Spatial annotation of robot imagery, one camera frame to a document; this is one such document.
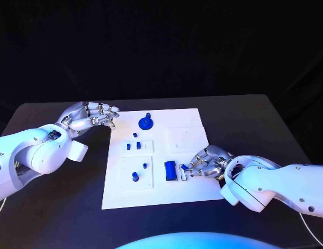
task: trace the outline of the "robotic hand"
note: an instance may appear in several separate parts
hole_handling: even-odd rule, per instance
[[[80,162],[88,146],[72,139],[92,126],[115,129],[112,118],[118,108],[92,102],[77,102],[62,113],[54,124],[0,137],[0,201],[28,182],[51,173],[66,158]]]
[[[323,217],[323,165],[284,167],[258,156],[233,157],[209,145],[193,157],[184,174],[225,178],[219,191],[226,201],[261,212],[271,199],[303,214]]]

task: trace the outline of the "white panel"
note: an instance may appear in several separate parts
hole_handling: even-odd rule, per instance
[[[154,152],[153,140],[141,141],[135,139],[134,141],[122,142],[119,151],[124,156],[151,155]]]
[[[207,146],[203,127],[168,128],[166,134],[170,153],[197,153],[200,146],[203,148]]]
[[[147,113],[151,114],[154,125],[150,130],[144,131],[137,123]],[[114,118],[112,121],[116,129],[111,131],[102,209],[222,199],[219,182],[213,178],[187,176],[186,181],[180,180],[179,165],[189,164],[194,154],[207,146],[197,109],[119,112],[119,117]],[[167,136],[170,128],[181,128],[171,131],[181,138],[181,141],[194,141],[197,138],[192,145],[183,145],[183,152],[177,150],[177,153],[170,153],[171,143]],[[187,138],[179,134],[186,130],[193,131]],[[153,141],[154,152],[145,155],[150,156],[153,161],[153,188],[124,191],[119,188],[121,185],[116,187],[116,184],[119,184],[118,177],[121,177],[118,173],[121,161],[125,160],[125,157],[141,157],[141,154],[125,155],[124,143],[129,141]],[[164,162],[167,161],[176,163],[177,181],[166,181]],[[131,184],[131,173],[125,173],[128,184]]]
[[[122,192],[153,188],[153,163],[151,157],[124,157],[118,164],[118,181],[115,188]],[[132,180],[132,172],[137,172],[138,181]]]

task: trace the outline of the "dark gray table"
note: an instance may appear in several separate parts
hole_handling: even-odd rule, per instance
[[[197,108],[210,144],[280,165],[310,163],[264,95],[102,102],[122,111]],[[54,123],[70,104],[23,104],[2,135]],[[93,127],[77,141],[89,146],[83,161],[66,159],[56,172],[7,198],[0,248],[114,248],[183,231],[229,233],[281,247],[316,244],[298,214],[277,200],[261,213],[225,200],[101,210],[109,129]],[[323,218],[306,215],[306,221],[323,242]]]

